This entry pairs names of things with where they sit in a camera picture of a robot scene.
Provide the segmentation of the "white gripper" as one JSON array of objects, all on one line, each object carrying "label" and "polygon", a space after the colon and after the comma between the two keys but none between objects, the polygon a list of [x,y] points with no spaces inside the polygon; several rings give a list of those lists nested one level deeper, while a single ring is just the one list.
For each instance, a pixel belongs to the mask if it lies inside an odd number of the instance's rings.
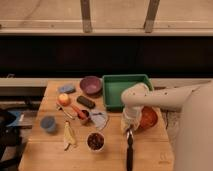
[{"label": "white gripper", "polygon": [[136,131],[140,125],[140,119],[141,112],[138,108],[125,107],[121,121],[121,132],[125,134],[128,130]]}]

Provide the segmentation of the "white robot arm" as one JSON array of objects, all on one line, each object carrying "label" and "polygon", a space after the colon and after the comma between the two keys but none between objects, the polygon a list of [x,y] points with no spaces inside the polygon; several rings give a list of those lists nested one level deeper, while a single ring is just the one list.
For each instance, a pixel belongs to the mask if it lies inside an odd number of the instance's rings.
[{"label": "white robot arm", "polygon": [[121,100],[129,121],[141,116],[142,106],[180,111],[173,170],[213,171],[213,81],[153,91],[139,83]]}]

